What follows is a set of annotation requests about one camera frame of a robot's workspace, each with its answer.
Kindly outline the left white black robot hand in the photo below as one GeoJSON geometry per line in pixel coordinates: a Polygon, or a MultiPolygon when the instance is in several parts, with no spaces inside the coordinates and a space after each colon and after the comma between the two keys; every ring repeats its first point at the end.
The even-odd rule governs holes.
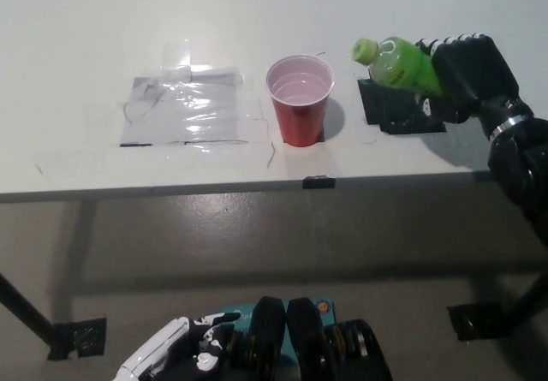
{"type": "Polygon", "coordinates": [[[158,379],[183,361],[197,375],[211,375],[220,367],[227,340],[240,317],[241,313],[234,311],[174,318],[121,364],[115,379],[158,379]]]}

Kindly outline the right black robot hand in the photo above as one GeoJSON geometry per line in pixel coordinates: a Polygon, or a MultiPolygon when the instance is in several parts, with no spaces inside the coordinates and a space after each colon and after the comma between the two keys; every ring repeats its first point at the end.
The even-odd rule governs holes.
{"type": "Polygon", "coordinates": [[[530,107],[520,99],[519,85],[493,39],[483,33],[416,43],[432,58],[441,96],[420,95],[416,101],[434,119],[463,123],[479,120],[494,140],[506,132],[529,132],[537,126],[530,107]]]}

